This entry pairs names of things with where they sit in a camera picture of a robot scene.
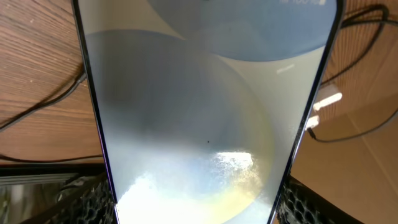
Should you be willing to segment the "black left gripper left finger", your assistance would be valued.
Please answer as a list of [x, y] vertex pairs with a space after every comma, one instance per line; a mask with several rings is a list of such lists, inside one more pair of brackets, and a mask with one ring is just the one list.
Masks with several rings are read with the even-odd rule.
[[116, 224], [108, 178], [100, 174], [21, 224]]

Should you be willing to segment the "Samsung Galaxy smartphone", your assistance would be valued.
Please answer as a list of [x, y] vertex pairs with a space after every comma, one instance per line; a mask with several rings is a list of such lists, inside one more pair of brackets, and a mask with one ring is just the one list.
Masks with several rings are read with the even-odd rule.
[[118, 223], [271, 223], [345, 2], [72, 9]]

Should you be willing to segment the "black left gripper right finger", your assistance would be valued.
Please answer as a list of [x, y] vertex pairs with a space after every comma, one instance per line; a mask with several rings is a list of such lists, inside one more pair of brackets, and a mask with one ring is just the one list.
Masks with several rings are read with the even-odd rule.
[[290, 176], [277, 207], [280, 224], [362, 224]]

